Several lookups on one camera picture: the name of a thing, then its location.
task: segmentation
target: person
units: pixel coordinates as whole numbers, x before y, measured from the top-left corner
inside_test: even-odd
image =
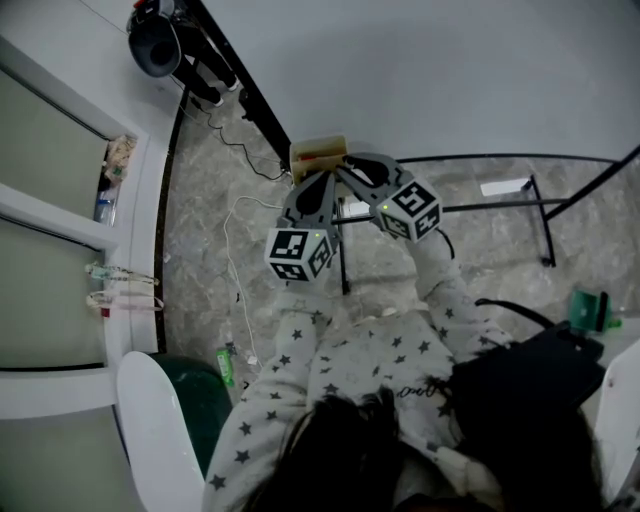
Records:
[[[508,447],[456,429],[453,365],[512,339],[475,307],[444,234],[406,247],[428,312],[323,338],[321,287],[290,282],[280,293],[275,355],[223,428],[203,511],[604,510],[578,411]]]
[[[214,107],[221,106],[224,100],[220,95],[220,91],[207,84],[204,78],[198,74],[196,67],[186,59],[186,56],[200,59],[216,77],[222,80],[229,91],[235,91],[240,84],[236,75],[231,71],[231,68],[229,68],[218,52],[212,48],[207,38],[198,28],[187,25],[175,25],[174,30],[178,41],[180,41],[182,57],[172,75],[180,80],[185,87],[188,87],[196,96],[210,101]]]

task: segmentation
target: black pole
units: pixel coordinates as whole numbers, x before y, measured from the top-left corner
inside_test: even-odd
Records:
[[[533,193],[536,195],[537,199],[541,199],[540,189],[538,188],[538,183],[536,182],[536,177],[531,175],[529,178],[529,183],[533,187]],[[542,264],[545,267],[555,267],[556,266],[556,253],[553,249],[553,238],[551,238],[551,229],[549,229],[549,223],[545,218],[545,211],[543,205],[538,205],[540,208],[540,218],[542,219],[542,227],[544,229],[544,237],[547,240],[547,249],[549,250],[549,256],[542,258]]]
[[[550,212],[545,215],[547,220],[551,220],[554,217],[560,215],[563,211],[565,211],[570,206],[576,204],[580,199],[589,195],[595,189],[597,189],[600,185],[602,185],[609,178],[612,178],[616,174],[618,174],[622,169],[624,169],[627,165],[629,165],[636,157],[640,155],[640,146],[637,146],[631,153],[625,156],[619,162],[611,164],[607,167],[602,173],[600,173],[595,179],[591,180],[584,187],[578,190],[575,194],[573,194],[569,200],[565,204],[561,204],[557,208],[554,208]]]
[[[342,198],[338,199],[338,208],[336,208],[336,215],[338,220],[341,218],[341,209],[344,204],[344,200]],[[342,295],[348,295],[351,291],[351,284],[349,283],[349,278],[347,277],[347,260],[344,254],[344,239],[342,238],[342,223],[338,224],[338,233],[340,233],[340,279],[342,281]]]
[[[568,199],[536,199],[529,201],[502,201],[499,203],[463,204],[460,206],[443,206],[443,213],[468,212],[472,210],[493,210],[496,208],[518,208],[522,206],[539,206],[544,204],[563,204]],[[346,217],[333,219],[333,225],[355,224],[356,222],[368,222],[373,220],[373,215],[358,215],[356,217]]]

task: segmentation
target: black hair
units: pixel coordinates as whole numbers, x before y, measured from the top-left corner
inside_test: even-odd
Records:
[[[434,385],[446,396],[446,381]],[[361,405],[325,397],[295,424],[274,472],[251,493],[243,511],[389,512],[407,448],[398,431],[387,388],[367,395]],[[505,512],[605,510],[597,450],[579,410],[547,429],[500,439],[462,432],[457,449],[493,472]],[[458,501],[452,510],[482,508],[461,505]]]
[[[275,471],[243,510],[388,512],[401,464],[391,390],[360,405],[327,396],[296,423]]]

